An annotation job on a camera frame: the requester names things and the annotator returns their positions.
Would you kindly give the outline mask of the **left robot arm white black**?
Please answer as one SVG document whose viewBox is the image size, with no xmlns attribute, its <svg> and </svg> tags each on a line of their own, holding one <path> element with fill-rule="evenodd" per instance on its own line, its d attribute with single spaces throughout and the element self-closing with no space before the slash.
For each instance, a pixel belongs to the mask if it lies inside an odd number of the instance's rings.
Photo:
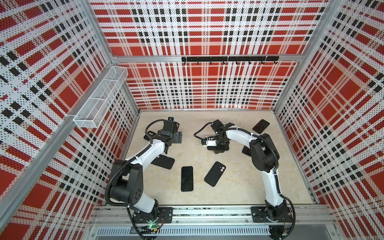
<svg viewBox="0 0 384 240">
<path fill-rule="evenodd" d="M 175 160 L 166 154 L 173 144 L 182 142 L 179 127 L 173 117 L 153 121 L 145 129 L 148 144 L 132 157 L 113 163 L 105 191 L 108 205 L 128 207 L 152 219 L 157 218 L 159 203 L 144 193 L 144 171 L 149 165 L 168 170 L 173 167 Z"/>
</svg>

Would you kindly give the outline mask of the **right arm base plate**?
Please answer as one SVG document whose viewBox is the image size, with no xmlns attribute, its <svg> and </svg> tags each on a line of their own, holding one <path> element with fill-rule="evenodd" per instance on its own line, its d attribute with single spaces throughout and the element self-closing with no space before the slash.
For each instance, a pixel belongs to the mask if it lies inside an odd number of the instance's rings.
<svg viewBox="0 0 384 240">
<path fill-rule="evenodd" d="M 281 213 L 269 207 L 251 207 L 251 217 L 254 223 L 292 223 L 293 216 L 290 210 Z"/>
</svg>

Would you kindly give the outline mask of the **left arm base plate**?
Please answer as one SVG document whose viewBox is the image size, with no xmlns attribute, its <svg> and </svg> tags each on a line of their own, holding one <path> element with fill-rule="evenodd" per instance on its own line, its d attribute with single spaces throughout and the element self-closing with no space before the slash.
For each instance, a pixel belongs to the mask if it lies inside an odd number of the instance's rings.
<svg viewBox="0 0 384 240">
<path fill-rule="evenodd" d="M 151 213 L 134 212 L 133 221 L 135 224 L 169 224 L 173 219 L 173 210 L 172 207 L 160 207 L 154 208 Z"/>
</svg>

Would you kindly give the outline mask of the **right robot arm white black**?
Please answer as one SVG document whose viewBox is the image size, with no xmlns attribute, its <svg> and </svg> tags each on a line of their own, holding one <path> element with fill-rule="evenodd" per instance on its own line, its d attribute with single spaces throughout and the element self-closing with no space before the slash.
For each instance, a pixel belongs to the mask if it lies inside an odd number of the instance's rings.
<svg viewBox="0 0 384 240">
<path fill-rule="evenodd" d="M 230 141 L 236 141 L 250 150 L 254 167 L 261 173 L 266 192 L 266 218 L 278 222 L 290 216 L 296 222 L 296 211 L 292 201 L 284 196 L 279 183 L 280 155 L 268 134 L 256 135 L 233 123 L 224 125 L 221 121 L 206 123 L 194 133 L 203 146 L 215 154 L 229 150 Z"/>
</svg>

